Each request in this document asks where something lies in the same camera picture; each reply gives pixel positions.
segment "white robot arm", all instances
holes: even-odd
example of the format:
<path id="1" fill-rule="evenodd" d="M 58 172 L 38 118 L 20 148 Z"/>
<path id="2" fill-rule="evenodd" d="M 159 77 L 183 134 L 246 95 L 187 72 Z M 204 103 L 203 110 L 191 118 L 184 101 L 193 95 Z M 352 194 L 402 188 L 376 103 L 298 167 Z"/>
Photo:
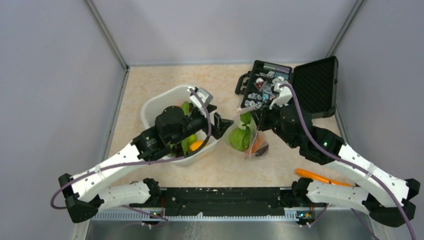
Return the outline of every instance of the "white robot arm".
<path id="1" fill-rule="evenodd" d="M 301 178 L 291 186 L 298 206 L 328 203 L 348 207 L 369 214 L 377 222 L 391 227 L 405 223 L 397 207 L 406 212 L 408 219 L 414 217 L 415 205 L 409 200 L 418 194 L 418 181 L 393 177 L 360 156 L 333 132 L 313 126 L 310 114 L 301 111 L 298 105 L 288 104 L 294 93 L 291 86 L 282 82 L 276 87 L 280 95 L 269 108 L 252 112 L 256 124 L 261 127 L 259 130 L 272 130 L 291 148 L 300 147 L 301 156 L 334 169 L 357 184 L 347 187 Z M 191 91 L 200 95 L 192 94 L 190 97 L 197 109 L 191 117 L 184 117 L 178 107 L 168 107 L 156 118 L 154 127 L 142 132 L 111 158 L 86 172 L 73 176 L 64 174 L 59 178 L 66 208 L 74 223 L 85 221 L 108 208 L 158 201 L 161 190 L 153 179 L 125 186 L 109 185 L 137 168 L 170 162 L 159 160 L 170 153 L 169 143 L 179 143 L 206 129 L 208 121 L 205 116 L 216 109 L 209 104 L 212 95 L 202 88 Z M 213 117 L 212 135 L 219 139 L 233 122 L 221 119 L 217 113 Z"/>

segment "open black case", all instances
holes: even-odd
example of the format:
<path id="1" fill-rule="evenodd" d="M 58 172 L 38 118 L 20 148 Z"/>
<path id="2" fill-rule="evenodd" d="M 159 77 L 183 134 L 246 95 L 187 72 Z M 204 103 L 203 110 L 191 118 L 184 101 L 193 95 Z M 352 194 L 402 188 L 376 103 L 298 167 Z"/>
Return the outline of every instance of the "open black case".
<path id="1" fill-rule="evenodd" d="M 328 118 L 336 112 L 338 67 L 339 62 L 335 56 L 299 65 L 294 69 L 256 60 L 252 70 L 238 80 L 235 93 L 244 95 L 242 108 L 261 107 L 270 103 L 278 94 L 273 90 L 273 81 L 279 77 L 293 86 L 300 106 L 310 112 L 313 119 Z"/>

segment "white wall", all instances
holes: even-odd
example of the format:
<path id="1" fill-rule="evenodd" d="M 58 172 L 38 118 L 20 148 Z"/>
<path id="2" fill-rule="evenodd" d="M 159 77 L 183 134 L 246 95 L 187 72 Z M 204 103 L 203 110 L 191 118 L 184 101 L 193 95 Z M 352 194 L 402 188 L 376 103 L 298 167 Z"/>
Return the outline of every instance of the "white wall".
<path id="1" fill-rule="evenodd" d="M 70 237 L 50 197 L 100 161 L 122 77 L 82 0 L 0 1 L 0 239 Z"/>
<path id="2" fill-rule="evenodd" d="M 324 58 L 356 0 L 94 0 L 129 65 Z"/>
<path id="3" fill-rule="evenodd" d="M 424 1 L 367 1 L 341 42 L 337 97 L 352 145 L 393 175 L 424 184 Z M 424 235 L 424 193 L 412 199 Z M 409 239 L 405 226 L 396 239 Z"/>

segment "yellow fruit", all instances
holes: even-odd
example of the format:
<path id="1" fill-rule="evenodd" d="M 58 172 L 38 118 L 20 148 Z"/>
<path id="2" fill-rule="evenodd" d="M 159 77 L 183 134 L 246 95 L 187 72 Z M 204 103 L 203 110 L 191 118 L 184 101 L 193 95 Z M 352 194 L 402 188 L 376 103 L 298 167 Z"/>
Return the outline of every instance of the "yellow fruit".
<path id="1" fill-rule="evenodd" d="M 203 140 L 195 141 L 194 143 L 192 143 L 190 145 L 190 147 L 189 147 L 190 148 L 190 151 L 192 151 L 192 152 L 196 151 L 200 147 L 200 145 L 202 145 L 202 143 L 203 143 Z"/>

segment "orange handle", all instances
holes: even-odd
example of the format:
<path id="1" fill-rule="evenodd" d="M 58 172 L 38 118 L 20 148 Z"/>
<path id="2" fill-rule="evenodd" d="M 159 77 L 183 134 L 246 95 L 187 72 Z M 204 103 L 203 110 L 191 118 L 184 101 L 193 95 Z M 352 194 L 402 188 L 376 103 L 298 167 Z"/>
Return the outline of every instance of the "orange handle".
<path id="1" fill-rule="evenodd" d="M 296 174 L 303 177 L 303 178 L 317 180 L 317 181 L 320 181 L 320 182 L 326 183 L 326 184 L 333 184 L 333 185 L 350 187 L 350 185 L 347 184 L 347 183 L 334 181 L 334 180 L 331 180 L 331 179 L 326 178 L 324 176 L 318 175 L 316 173 L 313 173 L 313 172 L 310 172 L 310 171 L 307 171 L 307 170 L 301 169 L 301 168 L 296 169 Z"/>

